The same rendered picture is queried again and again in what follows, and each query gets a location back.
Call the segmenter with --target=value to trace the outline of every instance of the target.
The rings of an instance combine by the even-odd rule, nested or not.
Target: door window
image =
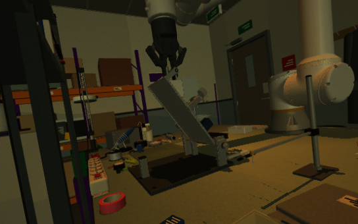
[[[248,88],[256,87],[255,68],[253,66],[253,55],[245,57],[245,69],[247,71]]]

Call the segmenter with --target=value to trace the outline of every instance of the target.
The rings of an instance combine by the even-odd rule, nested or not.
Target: door frame
[[[231,47],[230,49],[227,49],[227,58],[228,58],[228,64],[229,64],[229,73],[230,73],[230,82],[232,85],[232,97],[233,97],[233,104],[234,104],[234,117],[236,119],[236,125],[240,124],[240,115],[238,111],[237,106],[237,94],[236,94],[236,81],[234,78],[234,69],[233,69],[233,63],[232,63],[232,52],[259,39],[262,37],[265,37],[266,39],[266,49],[267,49],[267,64],[268,64],[268,71],[270,74],[270,77],[274,75],[274,65],[273,65],[273,54],[272,54],[272,46],[270,41],[270,30],[265,30],[252,38],[249,38],[248,40],[245,40],[238,45],[235,45],[234,47]]]

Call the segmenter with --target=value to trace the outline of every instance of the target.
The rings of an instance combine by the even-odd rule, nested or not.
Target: green exit sign
[[[218,18],[220,14],[222,14],[222,5],[219,4],[215,7],[213,7],[208,13],[207,13],[207,22],[210,23],[212,20]]]
[[[245,31],[247,31],[251,28],[252,28],[252,20],[249,20],[248,22],[246,22],[238,27],[238,35],[245,33]]]

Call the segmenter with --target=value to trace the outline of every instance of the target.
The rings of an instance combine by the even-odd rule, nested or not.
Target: shelf
[[[115,96],[132,96],[135,90],[142,90],[141,85],[133,86],[102,86],[87,88],[89,95],[97,95],[99,98],[111,98]],[[52,102],[63,101],[62,90],[50,90]],[[70,100],[80,95],[77,88],[68,89]],[[27,90],[12,91],[13,99],[17,105],[30,104],[30,95]]]
[[[106,143],[106,137],[96,138],[96,144]],[[61,151],[71,150],[71,143],[61,144]]]

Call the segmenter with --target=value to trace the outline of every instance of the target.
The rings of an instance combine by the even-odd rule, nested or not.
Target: ceiling
[[[222,3],[223,13],[241,0],[227,0]],[[145,0],[49,0],[51,5],[73,9],[85,9],[105,13],[125,14],[147,18]],[[195,18],[193,24],[208,25],[207,13]]]

